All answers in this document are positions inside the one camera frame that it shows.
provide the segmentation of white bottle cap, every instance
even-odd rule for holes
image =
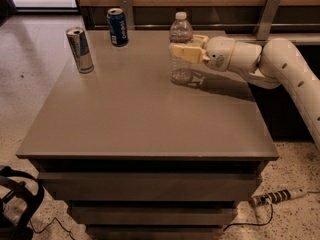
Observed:
[[[177,20],[185,20],[187,18],[186,12],[177,12],[176,13],[176,19]]]

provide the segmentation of speckled floor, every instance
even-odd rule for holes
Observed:
[[[15,153],[70,56],[65,30],[81,26],[79,16],[15,16],[0,27],[0,164],[37,176],[34,167]],[[263,171],[263,183],[256,194],[284,188],[305,187],[320,191],[320,154],[311,142],[276,142],[280,158]],[[64,202],[46,194],[33,216],[36,230],[54,217],[71,230],[77,240],[90,239],[85,226],[66,213]],[[264,223],[270,207],[252,209],[247,202],[238,206],[234,222]],[[264,227],[230,227],[222,240],[319,239],[320,194],[274,205],[274,217]],[[71,239],[57,222],[40,239]]]

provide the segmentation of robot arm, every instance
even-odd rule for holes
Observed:
[[[215,37],[193,46],[175,45],[171,52],[192,63],[204,62],[210,69],[231,71],[245,81],[266,89],[282,84],[316,146],[320,150],[320,83],[296,46],[286,39],[260,45]]]

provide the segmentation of power cord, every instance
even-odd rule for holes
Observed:
[[[262,223],[262,224],[259,224],[259,223],[232,223],[232,224],[229,224],[228,226],[226,226],[223,229],[223,231],[226,231],[228,228],[230,228],[232,226],[257,226],[257,227],[263,227],[263,226],[268,225],[273,219],[273,206],[272,206],[272,203],[270,201],[268,203],[270,204],[270,208],[271,208],[271,216],[270,216],[270,219],[266,223]]]
[[[54,221],[57,221],[57,222],[59,223],[60,227],[61,227],[65,232],[67,232],[67,233],[69,234],[69,237],[70,237],[72,240],[76,240],[76,239],[73,237],[72,232],[71,232],[70,230],[67,230],[67,229],[62,225],[62,223],[57,219],[57,217],[54,217],[50,223],[48,223],[42,230],[39,230],[39,231],[36,231],[36,230],[34,229],[34,226],[33,226],[33,223],[32,223],[31,220],[30,220],[30,225],[31,225],[32,230],[33,230],[33,232],[34,232],[35,234],[42,234],[49,226],[52,225],[52,223],[53,223]]]

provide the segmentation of clear water bottle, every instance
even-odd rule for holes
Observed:
[[[185,12],[177,12],[176,20],[170,28],[170,43],[188,44],[192,42],[193,29]],[[185,85],[192,80],[191,63],[170,56],[170,79],[174,84]]]

